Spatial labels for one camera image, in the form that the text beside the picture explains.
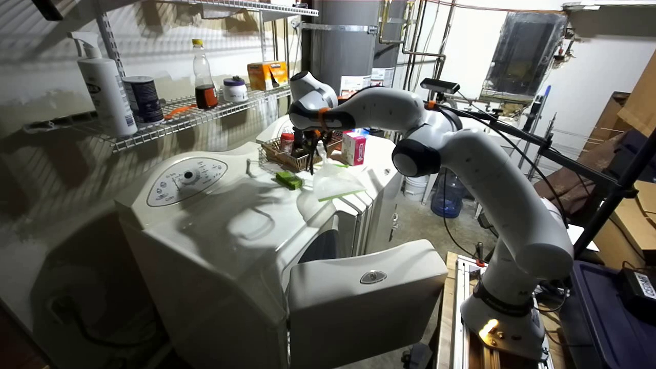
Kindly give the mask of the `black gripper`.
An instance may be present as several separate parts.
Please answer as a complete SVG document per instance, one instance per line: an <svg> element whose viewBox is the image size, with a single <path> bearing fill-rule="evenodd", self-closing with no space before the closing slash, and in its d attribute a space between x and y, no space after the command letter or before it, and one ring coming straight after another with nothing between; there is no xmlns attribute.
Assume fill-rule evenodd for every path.
<svg viewBox="0 0 656 369"><path fill-rule="evenodd" d="M306 154L314 154L316 158L331 158L338 148L338 138L334 131L302 131L300 148Z"/></svg>

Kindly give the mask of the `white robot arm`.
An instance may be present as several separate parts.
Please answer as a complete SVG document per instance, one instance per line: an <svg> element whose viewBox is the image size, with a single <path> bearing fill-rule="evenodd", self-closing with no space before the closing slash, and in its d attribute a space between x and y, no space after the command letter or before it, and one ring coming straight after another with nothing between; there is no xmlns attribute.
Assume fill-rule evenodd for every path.
<svg viewBox="0 0 656 369"><path fill-rule="evenodd" d="M574 251L563 219L503 149L479 131L455 129L433 117L405 91L366 86L338 98L330 85L309 72L291 76L288 89L288 118L295 129L394 129L402 136L391 151L400 174L425 177L447 169L459 178L500 238L473 293L461 305L461 322L489 348L540 358L544 330L532 293L539 286L570 275Z"/></svg>

